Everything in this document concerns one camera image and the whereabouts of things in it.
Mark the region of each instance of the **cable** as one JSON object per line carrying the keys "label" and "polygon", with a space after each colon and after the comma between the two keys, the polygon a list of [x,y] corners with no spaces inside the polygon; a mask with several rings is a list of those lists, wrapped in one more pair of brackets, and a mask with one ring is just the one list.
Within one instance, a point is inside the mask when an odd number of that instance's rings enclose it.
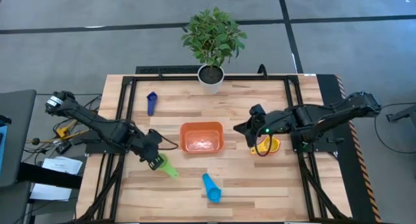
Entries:
{"label": "cable", "polygon": [[99,164],[98,179],[97,179],[97,186],[96,186],[96,194],[94,196],[94,199],[97,199],[98,184],[99,184],[99,180],[101,178],[101,172],[103,171],[104,159],[105,159],[105,154],[103,154],[103,156],[101,157],[101,163]]}
{"label": "cable", "polygon": [[15,220],[15,222],[13,222],[13,224],[18,223],[21,219],[25,218],[27,215],[32,214],[34,211],[36,211],[36,210],[38,210],[38,209],[41,209],[41,208],[45,207],[46,205],[50,204],[50,203],[51,203],[51,202],[53,202],[53,201],[68,201],[68,200],[70,200],[70,199],[76,199],[76,198],[78,198],[78,197],[70,197],[70,198],[68,198],[68,199],[57,199],[57,200],[51,200],[51,201],[49,201],[49,202],[45,203],[44,205],[41,205],[41,206],[39,206],[38,208],[35,208],[35,209],[33,209],[33,210],[31,210],[31,211],[27,212],[27,213],[26,213],[26,214],[24,214],[22,217],[20,217],[19,219]]}
{"label": "cable", "polygon": [[27,158],[25,158],[24,160],[23,160],[23,162],[26,162],[30,157],[32,157],[34,154],[36,154],[36,153],[46,153],[46,152],[48,152],[50,149],[52,149],[53,148],[53,146],[54,145],[52,145],[51,146],[51,144],[50,143],[43,143],[41,146],[39,146],[38,148],[36,148],[36,149],[32,149],[32,151],[29,151],[29,150],[26,150],[26,149],[24,149],[24,151],[25,152],[28,152],[28,153],[30,153],[30,155],[27,157]]}
{"label": "cable", "polygon": [[[389,106],[414,105],[414,104],[416,104],[416,103],[394,103],[394,104],[386,105],[386,106],[382,107],[382,109],[380,110],[380,113],[384,108],[389,107]],[[416,153],[416,151],[413,151],[413,152],[398,151],[396,149],[393,149],[393,148],[389,147],[386,143],[384,143],[384,141],[380,138],[380,135],[378,134],[378,131],[377,131],[377,117],[374,118],[374,130],[376,131],[376,135],[377,135],[378,140],[384,145],[384,147],[390,149],[391,151],[396,152],[396,153],[402,153],[402,154],[414,154],[414,153]]]}
{"label": "cable", "polygon": [[52,148],[48,149],[46,152],[38,152],[38,153],[36,154],[36,156],[34,157],[34,165],[35,165],[35,166],[37,166],[37,165],[38,165],[38,156],[39,156],[39,154],[40,154],[40,153],[43,153],[43,154],[45,154],[45,155],[46,155],[46,153],[47,153],[49,150],[51,150]]}
{"label": "cable", "polygon": [[[59,140],[69,140],[69,139],[73,138],[74,136],[78,136],[80,134],[84,134],[84,133],[86,133],[88,131],[89,131],[89,129],[88,130],[84,130],[84,131],[79,131],[79,132],[77,132],[75,134],[71,134],[69,136],[65,136],[65,137],[62,137],[62,138],[53,138],[51,140],[41,140],[39,142],[40,143],[53,143],[53,142],[59,141]],[[26,143],[33,143],[33,142],[34,142],[34,140],[26,140]]]}
{"label": "cable", "polygon": [[283,116],[281,118],[278,118],[278,119],[276,119],[274,121],[271,121],[270,123],[264,124],[262,127],[259,128],[259,130],[257,130],[257,133],[255,134],[255,138],[254,138],[254,149],[255,149],[255,152],[257,153],[257,155],[259,155],[259,156],[267,156],[267,154],[270,152],[270,150],[272,148],[272,137],[273,137],[273,134],[269,134],[268,136],[270,137],[270,143],[268,145],[267,152],[265,154],[263,154],[263,155],[260,154],[259,149],[257,148],[257,138],[259,137],[260,131],[263,130],[264,128],[270,126],[271,124],[273,124],[273,123],[275,123],[277,121],[280,121],[280,120],[286,118],[289,115],[291,115],[291,113],[290,114],[286,114],[285,116]]}
{"label": "cable", "polygon": [[171,144],[173,144],[175,146],[173,148],[159,149],[159,150],[175,150],[175,149],[177,149],[179,147],[179,145],[177,143],[175,143],[175,142],[169,140],[168,138],[162,136],[162,134],[159,133],[158,131],[156,131],[155,129],[149,129],[149,133],[151,133],[151,132],[156,132],[159,136],[162,137],[163,140],[166,140],[167,142],[169,142],[169,143],[171,143]]}

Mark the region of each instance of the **green cup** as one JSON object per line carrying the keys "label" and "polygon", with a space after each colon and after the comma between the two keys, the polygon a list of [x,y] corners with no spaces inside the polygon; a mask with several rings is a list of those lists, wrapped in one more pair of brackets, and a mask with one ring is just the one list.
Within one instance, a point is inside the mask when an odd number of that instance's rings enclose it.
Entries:
{"label": "green cup", "polygon": [[172,167],[168,157],[163,153],[161,153],[160,156],[163,159],[163,163],[157,169],[164,171],[174,179],[178,178],[179,173],[176,171],[174,167]]}

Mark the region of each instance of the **black floor stripe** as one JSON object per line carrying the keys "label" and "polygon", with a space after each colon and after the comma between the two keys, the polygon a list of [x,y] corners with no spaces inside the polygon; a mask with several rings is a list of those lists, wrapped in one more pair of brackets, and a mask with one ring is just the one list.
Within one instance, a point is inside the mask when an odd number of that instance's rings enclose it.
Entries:
{"label": "black floor stripe", "polygon": [[405,16],[364,16],[364,17],[340,17],[340,18],[309,18],[291,19],[291,23],[340,23],[340,22],[362,22],[362,21],[389,21],[416,19],[416,15]]}
{"label": "black floor stripe", "polygon": [[[282,19],[248,19],[237,20],[239,25],[271,25],[283,23]],[[124,31],[137,29],[174,29],[186,26],[188,23],[154,23],[145,25],[115,25],[115,26],[91,26],[91,27],[63,27],[50,29],[10,29],[0,30],[0,34],[36,34],[54,32],[96,32],[96,31]]]}
{"label": "black floor stripe", "polygon": [[289,39],[289,46],[291,47],[291,51],[294,57],[296,72],[303,73],[304,69],[302,68],[302,64],[300,62],[298,46],[296,45],[296,40],[294,39],[294,34],[292,30],[292,25],[289,19],[289,13],[287,11],[286,2],[285,0],[279,0],[279,2],[280,2],[281,12],[283,13],[283,20],[285,21],[286,33]]}

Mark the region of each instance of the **orange bowl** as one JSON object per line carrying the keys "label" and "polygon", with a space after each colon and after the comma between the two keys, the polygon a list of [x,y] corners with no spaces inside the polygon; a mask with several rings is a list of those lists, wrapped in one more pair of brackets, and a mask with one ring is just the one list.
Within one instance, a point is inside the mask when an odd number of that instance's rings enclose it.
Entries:
{"label": "orange bowl", "polygon": [[187,153],[216,153],[224,146],[224,132],[219,122],[184,123],[181,148]]}

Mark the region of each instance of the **wooden tabletop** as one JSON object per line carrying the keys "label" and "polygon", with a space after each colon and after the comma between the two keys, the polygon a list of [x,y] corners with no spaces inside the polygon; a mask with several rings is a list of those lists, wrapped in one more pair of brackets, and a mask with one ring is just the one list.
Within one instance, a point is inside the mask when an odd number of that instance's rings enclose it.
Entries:
{"label": "wooden tabletop", "polygon": [[[99,109],[104,118],[115,118],[122,77],[107,76]],[[304,103],[322,105],[317,78],[299,75],[299,80]],[[294,88],[291,90],[296,104]],[[152,91],[157,93],[158,103],[155,115],[149,117],[146,96]],[[247,121],[250,107],[258,103],[266,112],[287,108],[283,82],[224,81],[218,94],[203,95],[197,81],[139,81],[132,120],[143,132],[156,129],[179,143],[182,124],[218,121],[224,128],[225,144],[221,152],[213,155],[190,155],[180,149],[164,151],[179,172],[176,180],[162,171],[152,171],[147,163],[140,163],[137,156],[129,153],[116,221],[307,221],[298,159],[289,135],[276,135],[281,141],[279,151],[261,158],[251,155],[244,136],[233,130],[234,125]],[[171,146],[163,142],[159,147]],[[342,213],[351,216],[338,161],[328,153],[315,156],[322,188]],[[86,163],[77,203],[79,215],[94,200],[100,162],[101,155],[91,155]],[[222,189],[220,203],[208,201],[202,182],[204,173],[210,174]],[[319,216],[312,188],[311,193],[315,215]],[[112,191],[109,197],[105,217],[109,216]]]}

